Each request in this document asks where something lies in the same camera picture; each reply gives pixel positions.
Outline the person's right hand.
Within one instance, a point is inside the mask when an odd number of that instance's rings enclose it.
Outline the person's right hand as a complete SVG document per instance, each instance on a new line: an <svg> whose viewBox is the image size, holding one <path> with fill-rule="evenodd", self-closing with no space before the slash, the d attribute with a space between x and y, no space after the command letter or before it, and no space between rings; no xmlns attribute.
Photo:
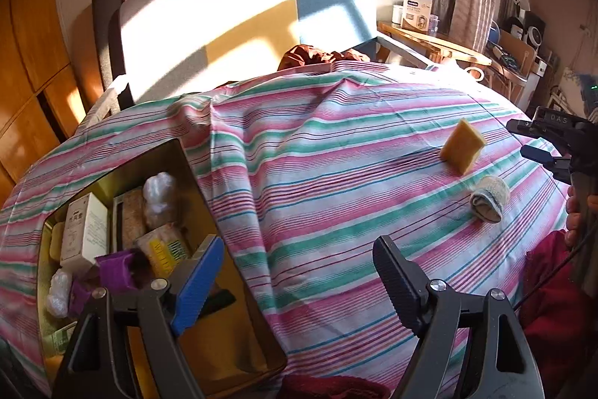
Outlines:
<svg viewBox="0 0 598 399"><path fill-rule="evenodd" d="M579 199L572 186L568 188L565 211L567 212L567 220L565 220L565 228L567 229L565 231L565 244L568 248L573 248L577 245L579 238L583 234L584 218L580 211Z"/></svg>

